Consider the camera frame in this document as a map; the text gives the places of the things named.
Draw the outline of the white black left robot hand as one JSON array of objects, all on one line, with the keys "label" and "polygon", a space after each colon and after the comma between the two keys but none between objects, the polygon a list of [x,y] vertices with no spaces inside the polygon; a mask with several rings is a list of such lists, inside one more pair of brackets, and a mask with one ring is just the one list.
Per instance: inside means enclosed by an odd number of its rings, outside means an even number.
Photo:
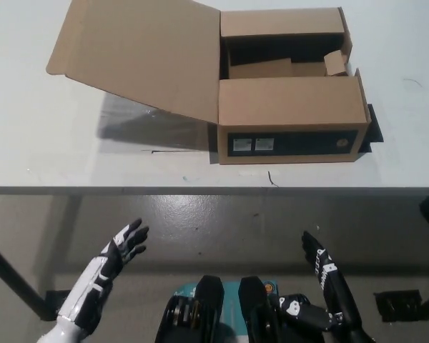
[{"label": "white black left robot hand", "polygon": [[92,334],[100,322],[114,279],[136,255],[144,252],[148,231],[138,218],[116,233],[88,263],[62,304],[57,319],[76,325],[86,336]]}]

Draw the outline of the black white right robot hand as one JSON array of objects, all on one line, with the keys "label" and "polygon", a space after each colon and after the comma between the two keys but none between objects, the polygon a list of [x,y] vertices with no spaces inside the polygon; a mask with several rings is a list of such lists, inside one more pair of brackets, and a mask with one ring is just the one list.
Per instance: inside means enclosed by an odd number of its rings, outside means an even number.
[{"label": "black white right robot hand", "polygon": [[293,294],[272,300],[275,309],[293,323],[317,332],[331,332],[340,342],[368,339],[352,292],[328,250],[309,232],[302,234],[302,248],[327,307],[312,305],[301,294]]}]

